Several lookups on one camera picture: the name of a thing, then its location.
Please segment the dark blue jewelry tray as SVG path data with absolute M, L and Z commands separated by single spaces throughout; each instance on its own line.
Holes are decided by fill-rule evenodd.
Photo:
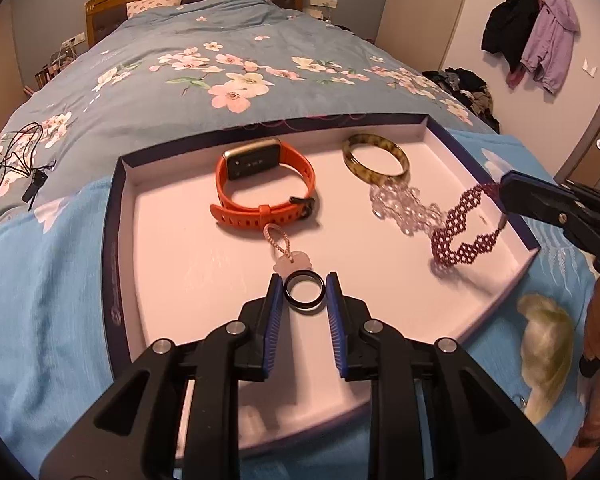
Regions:
M 342 290 L 415 340 L 463 340 L 526 274 L 540 246 L 526 222 L 484 198 L 460 239 L 494 234 L 487 254 L 449 273 L 434 268 L 425 233 L 406 235 L 372 211 L 370 188 L 347 168 L 343 142 L 357 133 L 398 144 L 427 202 L 450 209 L 489 175 L 429 117 L 361 115 L 251 125 L 189 136 L 122 155 L 114 170 L 102 238 L 102 313 L 112 371 L 120 375 L 155 340 L 200 339 L 261 297 L 274 272 L 309 309 L 284 307 L 271 378 L 239 387 L 239 445 L 261 452 L 341 427 L 370 402 L 370 386 L 346 382 L 332 353 L 320 286 L 298 271 L 336 272 Z M 283 164 L 217 184 L 231 150 L 282 141 L 312 165 L 309 218 L 276 222 L 270 235 L 212 217 L 227 196 L 240 206 L 275 205 L 306 192 Z

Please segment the light blue flower blanket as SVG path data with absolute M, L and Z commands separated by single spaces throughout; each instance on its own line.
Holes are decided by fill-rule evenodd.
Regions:
M 492 176 L 516 169 L 551 181 L 538 160 L 512 136 L 448 129 Z M 52 447 L 112 383 L 100 296 L 102 225 L 110 177 L 0 226 L 0 437 L 35 479 Z M 520 374 L 526 320 L 523 296 L 554 299 L 576 323 L 582 351 L 584 310 L 594 276 L 585 256 L 562 231 L 526 220 L 541 244 L 527 276 L 489 323 L 466 344 L 471 356 L 514 398 L 530 401 Z M 577 371 L 539 423 L 564 456 L 584 419 Z M 366 479 L 370 430 L 352 422 L 334 436 L 246 457 L 242 479 Z

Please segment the purple hoodie on hook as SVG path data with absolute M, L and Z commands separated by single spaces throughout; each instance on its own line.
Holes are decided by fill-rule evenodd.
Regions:
M 506 77 L 509 88 L 515 89 L 529 74 L 548 93 L 557 94 L 568 75 L 579 32 L 577 13 L 570 0 L 543 0 L 520 65 Z

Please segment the pile of dark clothes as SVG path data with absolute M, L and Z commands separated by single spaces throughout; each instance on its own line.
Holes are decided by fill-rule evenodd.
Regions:
M 446 70 L 425 70 L 422 76 L 457 99 L 496 133 L 500 132 L 500 123 L 493 115 L 493 98 L 488 84 L 474 72 L 449 67 Z

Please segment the black jacket on hook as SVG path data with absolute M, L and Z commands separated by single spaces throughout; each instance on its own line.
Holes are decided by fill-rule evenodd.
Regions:
M 514 72 L 539 13 L 540 0 L 504 0 L 486 21 L 481 49 L 492 55 L 500 54 Z

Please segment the tortoiseshell bangle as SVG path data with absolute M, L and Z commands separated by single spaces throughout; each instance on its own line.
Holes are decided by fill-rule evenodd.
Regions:
M 355 177 L 368 184 L 407 181 L 411 163 L 399 144 L 377 133 L 352 134 L 342 144 L 344 164 Z

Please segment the orange smart watch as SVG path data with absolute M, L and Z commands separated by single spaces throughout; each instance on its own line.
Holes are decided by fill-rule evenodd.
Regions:
M 230 148 L 215 166 L 219 203 L 210 206 L 223 226 L 261 229 L 309 219 L 315 206 L 315 171 L 306 156 L 277 138 Z

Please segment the floral blue duvet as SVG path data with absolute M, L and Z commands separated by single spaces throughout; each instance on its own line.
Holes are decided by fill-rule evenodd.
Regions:
M 119 156 L 208 131 L 300 117 L 426 114 L 488 126 L 352 32 L 268 0 L 206 0 L 125 21 L 35 92 L 0 133 L 0 222 L 114 172 Z

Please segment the cluttered nightstand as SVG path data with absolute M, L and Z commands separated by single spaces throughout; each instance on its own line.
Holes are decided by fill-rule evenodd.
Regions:
M 80 55 L 78 47 L 80 44 L 84 44 L 85 41 L 86 35 L 84 32 L 80 32 L 76 36 L 62 42 L 60 48 L 50 56 L 48 63 L 43 66 L 42 70 L 35 74 L 35 81 L 39 89 L 42 89 L 78 58 Z

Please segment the left floral pillow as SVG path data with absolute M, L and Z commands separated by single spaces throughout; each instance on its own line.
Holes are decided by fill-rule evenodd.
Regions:
M 136 0 L 125 5 L 126 17 L 134 18 L 135 15 L 151 9 L 164 8 L 165 6 L 179 6 L 182 0 Z

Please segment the wall light switch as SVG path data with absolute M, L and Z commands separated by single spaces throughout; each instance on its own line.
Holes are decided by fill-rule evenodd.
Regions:
M 583 61 L 583 65 L 582 65 L 582 70 L 585 71 L 585 73 L 588 74 L 588 76 L 594 78 L 597 72 L 597 67 L 591 65 L 588 60 L 584 60 Z

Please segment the wall power socket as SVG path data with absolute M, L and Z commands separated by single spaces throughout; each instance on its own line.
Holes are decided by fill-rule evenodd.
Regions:
M 310 0 L 310 6 L 318 6 L 325 9 L 336 9 L 338 0 Z

